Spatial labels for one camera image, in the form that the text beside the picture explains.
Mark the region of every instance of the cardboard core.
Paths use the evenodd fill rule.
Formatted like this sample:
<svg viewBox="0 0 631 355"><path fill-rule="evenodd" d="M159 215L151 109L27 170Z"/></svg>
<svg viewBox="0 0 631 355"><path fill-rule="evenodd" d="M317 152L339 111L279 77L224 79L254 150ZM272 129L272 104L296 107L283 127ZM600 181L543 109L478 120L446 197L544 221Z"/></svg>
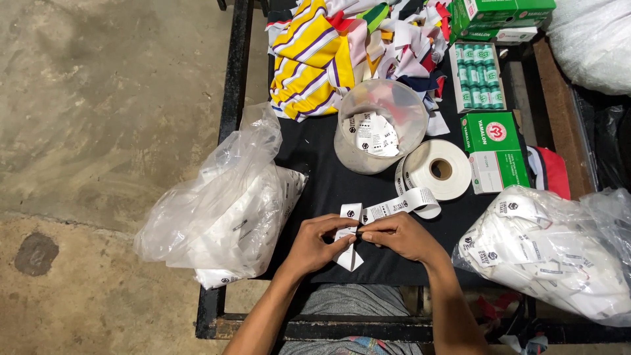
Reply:
<svg viewBox="0 0 631 355"><path fill-rule="evenodd" d="M451 164L444 159L436 158L430 163L430 173L436 180L449 179L451 172Z"/></svg>

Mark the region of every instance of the plastic container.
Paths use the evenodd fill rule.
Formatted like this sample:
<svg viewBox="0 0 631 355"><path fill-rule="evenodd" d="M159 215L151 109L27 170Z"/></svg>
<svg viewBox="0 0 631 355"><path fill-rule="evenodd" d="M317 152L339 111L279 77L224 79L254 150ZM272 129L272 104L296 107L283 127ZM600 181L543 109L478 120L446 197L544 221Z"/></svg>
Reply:
<svg viewBox="0 0 631 355"><path fill-rule="evenodd" d="M399 154L379 157L357 148L349 119L355 114L376 111L394 127L399 139ZM333 145L339 161L359 174L377 174L419 146L429 116L425 105L406 85L394 80L373 79L363 81L351 89L339 108L338 129Z"/></svg>

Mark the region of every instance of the black table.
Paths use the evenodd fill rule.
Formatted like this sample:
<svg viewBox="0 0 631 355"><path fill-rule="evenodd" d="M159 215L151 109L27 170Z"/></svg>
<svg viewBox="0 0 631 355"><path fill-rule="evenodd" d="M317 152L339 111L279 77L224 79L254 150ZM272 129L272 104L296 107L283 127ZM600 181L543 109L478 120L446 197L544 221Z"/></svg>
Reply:
<svg viewBox="0 0 631 355"><path fill-rule="evenodd" d="M226 70L225 93L221 110L219 142L239 127L245 98L245 79L251 32L253 0L236 0L233 25L230 37L230 51ZM272 11L294 6L292 0L276 0L270 4ZM448 56L439 68L451 76ZM515 107L512 87L504 77L505 100L507 107ZM452 81L445 81L443 101L440 111L451 130L447 135L433 138L451 141L463 148L459 118L456 113ZM365 206L396 197L394 189L393 165L380 174L363 176L355 174L341 165L333 150L333 135L336 128L336 115L308 118L302 123L281 119L283 144L276 157L276 163L292 169L310 169L310 181L305 187L297 206L294 208L285 229L279 237L268 271L261 279L272 278L275 270L285 259L300 222L326 213L338 213L343 203L362 202ZM525 144L520 135L522 151ZM370 195L363 190L370 187ZM442 202L442 213L434 220L421 220L441 245L451 252L457 241L471 224L482 214L495 195L475 195L473 188L453 201ZM310 283L378 283L393 286L426 286L427 273L424 267L404 259L391 250L376 248L370 243L357 243L356 249L365 263L351 273L330 263L307 279ZM463 270L456 270L463 288L495 286L493 282ZM200 288L196 337L201 339L231 339L247 314L225 313L225 287L213 290ZM603 327L586 320L546 319L534 322L536 310L534 299L524 298L513 317L502 320L502 326L495 333L488 334L490 342L497 342L499 335L506 333L529 339L535 331L544 331L551 344L596 343L627 341L624 328ZM317 316L295 315L292 310L284 322L279 340L327 340L340 339L349 334L369 335L384 341L432 342L432 324L425 317L375 317L375 316Z"/></svg>

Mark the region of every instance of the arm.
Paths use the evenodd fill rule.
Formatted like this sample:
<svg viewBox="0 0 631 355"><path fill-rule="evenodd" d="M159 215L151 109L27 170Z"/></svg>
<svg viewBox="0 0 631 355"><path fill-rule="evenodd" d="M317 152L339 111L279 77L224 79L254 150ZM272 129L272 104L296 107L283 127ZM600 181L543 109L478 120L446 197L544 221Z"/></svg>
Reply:
<svg viewBox="0 0 631 355"><path fill-rule="evenodd" d="M232 338L223 355L267 355L271 352L293 295L305 275L321 269L355 241L348 235L333 244L322 237L337 228L357 226L350 218L331 214L305 220L300 225L287 259L274 274L267 291Z"/></svg>
<svg viewBox="0 0 631 355"><path fill-rule="evenodd" d="M433 342L437 355L489 353L449 254L409 214L400 212L361 228L362 239L384 245L401 256L422 262L427 269L432 294Z"/></svg>

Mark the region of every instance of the black tabletop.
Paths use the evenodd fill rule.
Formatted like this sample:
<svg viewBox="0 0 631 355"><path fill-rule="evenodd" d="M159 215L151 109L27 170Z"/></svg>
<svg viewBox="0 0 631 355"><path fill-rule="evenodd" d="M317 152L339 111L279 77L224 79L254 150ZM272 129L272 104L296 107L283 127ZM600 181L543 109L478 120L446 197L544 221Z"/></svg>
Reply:
<svg viewBox="0 0 631 355"><path fill-rule="evenodd" d="M278 9L281 1L285 0L272 0L272 9ZM271 78L273 56L269 60ZM448 54L439 64L439 69L448 76L451 75ZM460 129L460 118L464 114L457 113L453 82L449 77L445 81L439 107L451 132L434 137L426 136L425 140L443 139L464 148ZM269 269L262 279L271 278L286 258L301 221L319 215L339 213L344 203L361 202L367 207L397 197L394 187L394 170L397 164L380 174L365 176L351 172L338 160L333 148L337 120L337 115L309 117L301 123L280 119L283 143L275 161L279 166L301 171L307 165L309 182L279 237ZM460 237L495 196L475 195L473 187L469 186L463 196L441 202L442 212L435 219L423 220L415 214L412 216L451 254ZM361 240L356 242L355 248L364 264L354 272L329 263L322 270L308 276L307 281L392 286L429 284L427 272L421 263L409 261L388 248L377 248ZM497 286L471 272L457 269L456 274L463 287Z"/></svg>

